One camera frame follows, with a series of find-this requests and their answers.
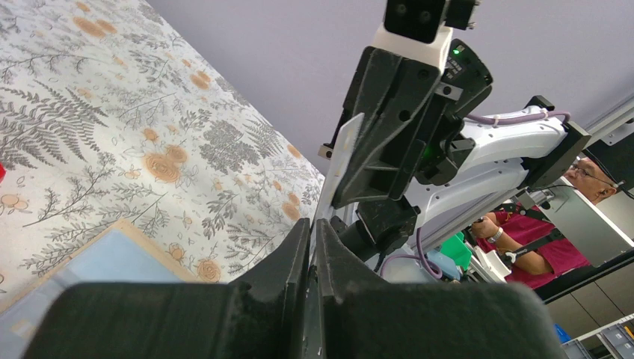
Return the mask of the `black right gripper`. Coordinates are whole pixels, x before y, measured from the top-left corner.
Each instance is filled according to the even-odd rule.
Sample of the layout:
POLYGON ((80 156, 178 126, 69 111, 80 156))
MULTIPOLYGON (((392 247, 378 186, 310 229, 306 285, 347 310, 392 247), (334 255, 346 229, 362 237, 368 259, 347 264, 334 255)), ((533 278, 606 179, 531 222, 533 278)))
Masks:
POLYGON ((474 142, 464 118, 491 92, 493 79, 468 47, 445 70, 368 46, 363 50, 342 117, 362 114, 334 208, 357 203, 359 218, 339 237, 348 248, 398 248, 413 233, 421 206, 410 204, 412 180, 444 185, 474 142))

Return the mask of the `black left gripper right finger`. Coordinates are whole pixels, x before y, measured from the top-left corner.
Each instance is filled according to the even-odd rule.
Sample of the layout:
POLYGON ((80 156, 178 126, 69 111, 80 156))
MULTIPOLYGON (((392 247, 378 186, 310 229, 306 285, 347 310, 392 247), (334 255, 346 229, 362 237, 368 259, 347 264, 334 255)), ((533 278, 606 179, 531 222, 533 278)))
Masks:
POLYGON ((563 358, 547 309, 500 283, 390 283, 315 224, 324 358, 563 358))

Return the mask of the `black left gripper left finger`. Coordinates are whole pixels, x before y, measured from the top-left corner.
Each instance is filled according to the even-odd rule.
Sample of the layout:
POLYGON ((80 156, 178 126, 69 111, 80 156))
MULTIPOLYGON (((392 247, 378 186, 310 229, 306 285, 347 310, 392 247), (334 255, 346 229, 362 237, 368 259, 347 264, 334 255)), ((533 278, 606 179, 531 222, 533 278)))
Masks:
POLYGON ((81 283, 44 316, 26 358, 300 358, 310 221, 226 284, 81 283))

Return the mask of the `beige card holder wallet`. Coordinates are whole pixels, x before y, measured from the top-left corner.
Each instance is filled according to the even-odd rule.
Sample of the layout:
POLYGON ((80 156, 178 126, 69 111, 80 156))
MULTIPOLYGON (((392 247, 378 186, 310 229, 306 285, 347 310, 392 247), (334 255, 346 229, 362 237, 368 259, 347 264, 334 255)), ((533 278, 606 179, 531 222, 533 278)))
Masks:
POLYGON ((1 357, 21 358, 52 302, 75 284, 195 280, 140 229, 118 220, 1 306, 1 357))

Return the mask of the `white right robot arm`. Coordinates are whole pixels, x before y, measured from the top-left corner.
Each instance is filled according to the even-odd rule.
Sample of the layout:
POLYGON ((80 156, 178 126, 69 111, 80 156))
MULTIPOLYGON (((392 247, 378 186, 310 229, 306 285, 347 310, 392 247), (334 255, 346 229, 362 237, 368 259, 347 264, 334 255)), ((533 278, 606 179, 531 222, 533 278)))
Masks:
POLYGON ((373 41, 345 99, 317 222, 357 206, 364 248, 398 247, 417 229, 433 248, 517 192, 557 180, 588 133, 537 106, 520 123, 469 119, 491 84, 451 34, 373 41))

